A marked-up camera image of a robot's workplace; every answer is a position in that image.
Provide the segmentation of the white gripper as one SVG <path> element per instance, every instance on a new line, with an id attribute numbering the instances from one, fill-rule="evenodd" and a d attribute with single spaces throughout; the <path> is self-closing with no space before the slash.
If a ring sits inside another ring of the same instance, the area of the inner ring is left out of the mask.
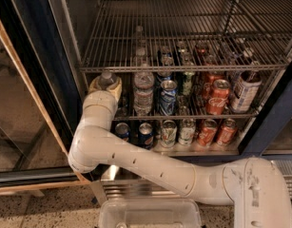
<path id="1" fill-rule="evenodd" d="M 98 90 L 99 77 L 94 78 L 88 88 L 89 94 L 86 96 L 83 109 L 89 106 L 99 105 L 107 108 L 112 115 L 116 113 L 118 102 L 122 94 L 122 79 L 117 78 L 116 82 L 109 87 L 109 92 Z"/>

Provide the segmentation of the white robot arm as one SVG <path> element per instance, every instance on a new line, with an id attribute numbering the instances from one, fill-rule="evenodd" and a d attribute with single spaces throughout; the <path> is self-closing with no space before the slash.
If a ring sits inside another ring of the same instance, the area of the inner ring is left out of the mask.
<path id="1" fill-rule="evenodd" d="M 110 132 L 122 82 L 106 88 L 91 83 L 68 164 L 89 173 L 99 164 L 116 165 L 191 200 L 234 206 L 234 228 L 292 228 L 292 205 L 285 179 L 271 161 L 241 159 L 202 167 L 126 142 Z"/>

